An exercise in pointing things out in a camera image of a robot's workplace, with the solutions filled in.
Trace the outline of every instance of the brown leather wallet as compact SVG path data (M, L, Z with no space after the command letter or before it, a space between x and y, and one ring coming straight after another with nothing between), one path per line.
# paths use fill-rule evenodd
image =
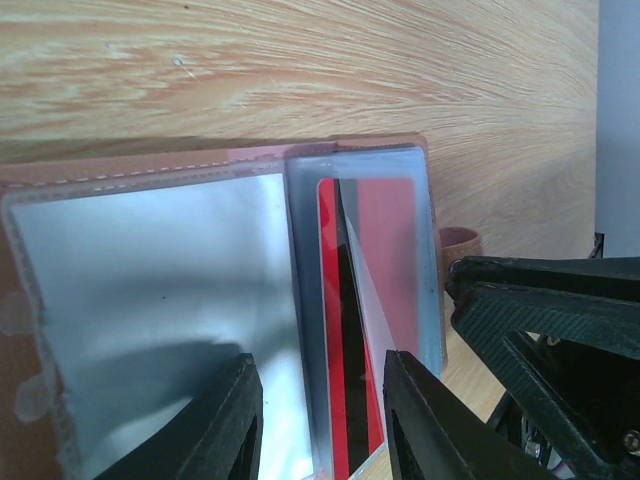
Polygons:
M117 189L145 190L170 181L172 175L193 178L209 175L204 172L214 166L401 146L419 146L424 150L426 158L427 143L422 136L398 135L5 165L0 167L0 201L13 192L28 192L36 198L41 195L55 198L51 187L70 184L85 192L96 192L96 195ZM60 450L69 447L60 439L73 438L73 423L63 411L61 402L49 400L49 392L52 390L58 395L62 394L62 381L54 371L49 372L50 375L46 377L56 379L55 384L46 383L41 355L43 352L47 354L47 347L36 345L32 307L26 294L25 279L20 278L6 230L13 226L10 223L7 225L5 219L0 228L0 477L19 480L75 478L67 469L64 469L63 474L58 461L61 458ZM453 261L466 255L480 254L482 249L480 236L473 230L461 227L443 228L435 241L440 250L441 283ZM26 410L18 408L18 405L24 405L25 402L28 404ZM51 409L58 409L56 416L61 419L55 428ZM73 459L73 448L63 452L63 455L67 459Z

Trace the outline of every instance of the bolt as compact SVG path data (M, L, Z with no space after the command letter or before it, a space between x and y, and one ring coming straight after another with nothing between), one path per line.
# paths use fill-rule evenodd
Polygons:
M540 446L539 443L534 442L530 438L527 439L527 443L524 446L524 453L526 453L531 457L538 458L540 457L541 450L542 450L542 447Z
M627 452L635 457L640 457L640 432L629 430L624 434L622 441Z

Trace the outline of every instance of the wooden table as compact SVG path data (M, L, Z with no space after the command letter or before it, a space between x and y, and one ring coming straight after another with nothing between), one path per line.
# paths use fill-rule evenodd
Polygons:
M0 161L417 131L441 224L584 257L597 24L596 0L0 0ZM500 386L448 347L486 418Z

